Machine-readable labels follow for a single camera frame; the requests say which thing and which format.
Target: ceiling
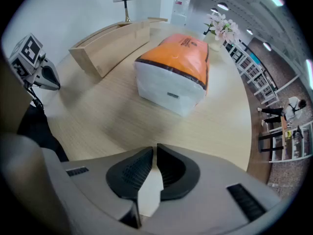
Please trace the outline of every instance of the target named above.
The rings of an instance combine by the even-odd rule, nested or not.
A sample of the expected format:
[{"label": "ceiling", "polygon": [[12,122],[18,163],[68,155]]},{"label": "ceiling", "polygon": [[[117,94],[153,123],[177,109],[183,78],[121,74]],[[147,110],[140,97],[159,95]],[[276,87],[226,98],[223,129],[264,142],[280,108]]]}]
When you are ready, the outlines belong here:
[{"label": "ceiling", "polygon": [[272,0],[210,0],[225,2],[238,17],[241,29],[250,28],[258,36],[280,50],[302,73],[305,60],[311,57],[305,38],[286,6],[276,6]]}]

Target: white vase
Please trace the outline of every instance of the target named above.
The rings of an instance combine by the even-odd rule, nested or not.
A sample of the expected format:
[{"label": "white vase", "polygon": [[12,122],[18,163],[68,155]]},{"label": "white vase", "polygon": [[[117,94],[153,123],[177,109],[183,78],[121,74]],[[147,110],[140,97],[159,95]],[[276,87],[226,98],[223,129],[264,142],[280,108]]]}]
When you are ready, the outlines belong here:
[{"label": "white vase", "polygon": [[219,40],[215,40],[215,35],[212,34],[211,32],[208,32],[203,40],[204,42],[209,44],[209,48],[215,51],[220,51],[224,39],[220,38]]}]

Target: tissue package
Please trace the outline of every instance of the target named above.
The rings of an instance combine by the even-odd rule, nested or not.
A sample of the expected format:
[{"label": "tissue package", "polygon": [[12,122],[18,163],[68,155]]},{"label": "tissue package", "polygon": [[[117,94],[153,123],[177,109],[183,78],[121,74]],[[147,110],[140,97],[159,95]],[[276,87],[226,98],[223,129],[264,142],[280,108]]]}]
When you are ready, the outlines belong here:
[{"label": "tissue package", "polygon": [[181,116],[208,90],[209,48],[196,38],[175,34],[135,60],[138,92]]}]

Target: black hair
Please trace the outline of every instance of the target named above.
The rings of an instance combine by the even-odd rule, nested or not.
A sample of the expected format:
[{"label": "black hair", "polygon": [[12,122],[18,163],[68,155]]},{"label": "black hair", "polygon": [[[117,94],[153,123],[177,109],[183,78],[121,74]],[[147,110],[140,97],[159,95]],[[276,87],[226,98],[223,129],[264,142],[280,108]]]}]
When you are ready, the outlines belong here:
[{"label": "black hair", "polygon": [[307,103],[304,99],[300,100],[299,104],[298,104],[300,109],[303,109],[304,107],[307,106]]}]

